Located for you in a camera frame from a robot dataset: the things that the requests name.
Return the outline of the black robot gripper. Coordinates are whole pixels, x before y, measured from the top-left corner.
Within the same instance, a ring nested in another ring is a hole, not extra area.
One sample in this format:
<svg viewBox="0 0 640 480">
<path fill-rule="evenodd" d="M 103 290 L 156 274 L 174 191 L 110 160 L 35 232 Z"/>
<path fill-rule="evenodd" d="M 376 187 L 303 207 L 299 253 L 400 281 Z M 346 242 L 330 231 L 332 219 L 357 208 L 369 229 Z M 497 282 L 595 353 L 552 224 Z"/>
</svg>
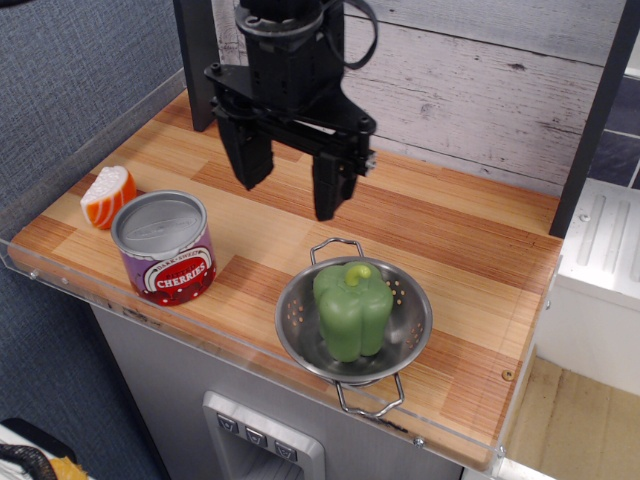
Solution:
<svg viewBox="0 0 640 480">
<path fill-rule="evenodd" d="M 252 190 L 274 168 L 272 141 L 313 159 L 314 206 L 319 221 L 331 220 L 349 200 L 357 173 L 375 165 L 369 137 L 375 121 L 341 89 L 344 72 L 366 65 L 345 58 L 341 4 L 240 4 L 237 28 L 245 37 L 247 63 L 212 64 L 219 135 L 238 181 Z"/>
</svg>

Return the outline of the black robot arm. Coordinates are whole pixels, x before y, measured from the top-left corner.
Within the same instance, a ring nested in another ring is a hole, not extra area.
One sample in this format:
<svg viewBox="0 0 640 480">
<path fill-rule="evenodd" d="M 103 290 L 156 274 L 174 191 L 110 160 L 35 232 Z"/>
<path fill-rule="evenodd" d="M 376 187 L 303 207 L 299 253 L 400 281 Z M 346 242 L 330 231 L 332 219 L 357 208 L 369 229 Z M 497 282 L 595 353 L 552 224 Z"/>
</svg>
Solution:
<svg viewBox="0 0 640 480">
<path fill-rule="evenodd" d="M 342 1 L 242 1 L 235 9 L 248 63 L 214 63 L 205 71 L 219 134 L 236 178 L 248 190 L 271 174 L 272 144 L 313 158 L 314 204 L 320 221 L 352 197 L 357 179 L 375 166 L 376 122 L 342 90 L 347 69 L 365 66 L 371 45 L 345 58 Z"/>
</svg>

